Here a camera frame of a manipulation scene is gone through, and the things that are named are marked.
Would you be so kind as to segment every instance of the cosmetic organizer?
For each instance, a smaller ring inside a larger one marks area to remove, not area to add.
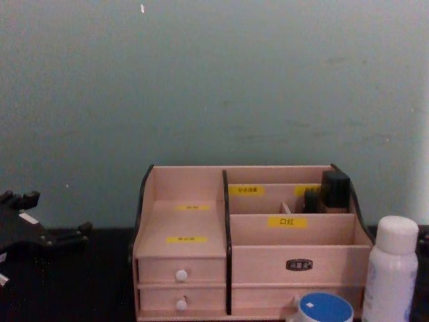
[[[361,314],[373,237],[344,213],[302,213],[330,166],[150,166],[130,246],[137,321],[284,319],[331,292]]]

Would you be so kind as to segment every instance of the drawer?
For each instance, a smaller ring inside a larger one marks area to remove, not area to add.
[[[288,286],[239,286],[233,285],[232,309],[285,309],[294,308],[295,297],[309,292],[329,292],[347,300],[355,312],[359,311],[364,288],[360,286],[340,287],[288,287]]]
[[[139,282],[177,283],[176,273],[186,272],[185,283],[225,283],[225,259],[139,259]]]
[[[365,286],[369,246],[233,246],[233,283],[332,283]],[[288,270],[288,260],[312,261]]]
[[[186,301],[186,311],[225,310],[225,285],[173,287],[143,286],[140,291],[142,311],[178,311],[178,301]]]

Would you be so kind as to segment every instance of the black edge trim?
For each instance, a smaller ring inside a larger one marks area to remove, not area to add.
[[[346,174],[344,171],[342,171],[335,164],[331,163],[330,166],[332,166],[336,171],[339,171],[339,172]],[[357,219],[359,220],[359,223],[361,224],[361,227],[363,228],[363,231],[367,234],[368,238],[372,241],[373,244],[375,244],[374,236],[371,234],[371,232],[369,232],[368,227],[365,225],[365,223],[363,221],[361,207],[359,206],[359,202],[357,200],[357,195],[356,195],[356,190],[355,190],[355,187],[353,186],[352,180],[350,180],[350,192],[351,192],[351,196],[353,198],[353,201],[355,202]]]
[[[232,277],[233,277],[233,247],[231,245],[231,224],[229,221],[229,193],[227,171],[222,171],[223,177],[223,198],[225,200],[225,232],[227,237],[227,315],[231,315],[231,295],[232,295]]]
[[[129,243],[129,246],[128,246],[128,263],[129,264],[133,260],[134,242],[135,242],[135,238],[137,237],[137,234],[138,234],[139,228],[140,228],[141,208],[143,207],[143,195],[145,193],[146,180],[147,180],[147,178],[148,178],[148,176],[149,176],[149,174],[150,174],[150,172],[152,171],[153,168],[154,168],[154,165],[151,164],[149,166],[149,168],[147,169],[147,171],[145,173],[145,176],[141,180],[140,191],[139,191],[139,201],[138,201],[138,204],[137,204],[137,213],[135,215],[134,231],[133,231],[133,236],[131,238],[131,242]]]

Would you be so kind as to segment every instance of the white bottle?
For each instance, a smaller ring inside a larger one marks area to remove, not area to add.
[[[369,255],[362,322],[409,322],[418,261],[418,226],[411,219],[380,220]]]

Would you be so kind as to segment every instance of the dark table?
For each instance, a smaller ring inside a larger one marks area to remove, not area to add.
[[[10,281],[0,289],[0,321],[135,322],[127,265],[131,232],[97,229],[81,253],[4,263],[0,272]]]

